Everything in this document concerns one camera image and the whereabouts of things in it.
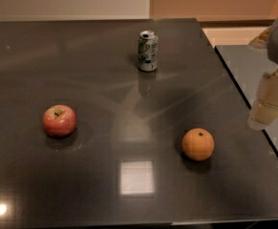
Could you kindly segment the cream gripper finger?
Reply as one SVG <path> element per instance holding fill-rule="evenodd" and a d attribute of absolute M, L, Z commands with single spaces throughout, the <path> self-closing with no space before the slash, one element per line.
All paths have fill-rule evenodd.
<path fill-rule="evenodd" d="M 249 111 L 248 126 L 263 130 L 278 117 L 278 69 L 264 73 Z"/>

